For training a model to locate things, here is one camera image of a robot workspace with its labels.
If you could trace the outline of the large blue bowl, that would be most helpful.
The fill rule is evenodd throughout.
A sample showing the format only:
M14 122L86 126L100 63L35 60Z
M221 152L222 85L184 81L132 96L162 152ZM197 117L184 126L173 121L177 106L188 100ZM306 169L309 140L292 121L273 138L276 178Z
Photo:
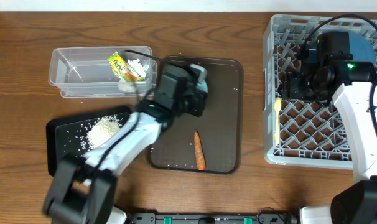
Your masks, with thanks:
M375 51L371 44L360 34L349 32L350 54L354 61L376 63Z

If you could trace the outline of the pale yellow spoon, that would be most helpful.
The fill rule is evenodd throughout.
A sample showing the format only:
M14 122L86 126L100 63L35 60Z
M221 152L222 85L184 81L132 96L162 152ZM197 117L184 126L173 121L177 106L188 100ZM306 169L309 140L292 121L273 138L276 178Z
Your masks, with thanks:
M280 142L280 121L279 121L279 112L282 107L282 102L280 97L275 98L275 103L274 103L274 112L275 112L275 117L276 117L276 123L275 123L275 132L274 132L274 142L276 145L279 145Z

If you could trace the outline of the orange carrot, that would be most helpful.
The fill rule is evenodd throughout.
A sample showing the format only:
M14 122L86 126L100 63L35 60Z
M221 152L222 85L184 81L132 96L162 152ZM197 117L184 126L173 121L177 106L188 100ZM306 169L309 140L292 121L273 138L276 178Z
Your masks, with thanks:
M197 169L204 171L206 168L205 156L202 150L202 143L200 140L200 135L197 130L194 132L194 150L197 163Z

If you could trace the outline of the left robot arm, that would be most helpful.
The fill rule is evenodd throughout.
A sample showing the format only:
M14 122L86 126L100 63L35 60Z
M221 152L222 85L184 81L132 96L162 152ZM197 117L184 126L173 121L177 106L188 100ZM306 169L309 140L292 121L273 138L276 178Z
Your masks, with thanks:
M123 127L100 147L82 156L67 154L57 165L42 212L52 223L125 223L126 212L114 206L119 176L174 118L200 117L208 96L207 70L170 63L158 85L149 90Z

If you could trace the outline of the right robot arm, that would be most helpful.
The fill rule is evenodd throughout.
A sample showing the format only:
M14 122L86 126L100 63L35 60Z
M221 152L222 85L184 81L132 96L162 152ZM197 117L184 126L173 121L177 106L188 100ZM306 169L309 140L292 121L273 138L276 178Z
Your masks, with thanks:
M362 36L331 31L299 57L278 92L285 100L333 103L351 150L354 184L329 205L302 207L299 223L377 223L377 72L375 53Z

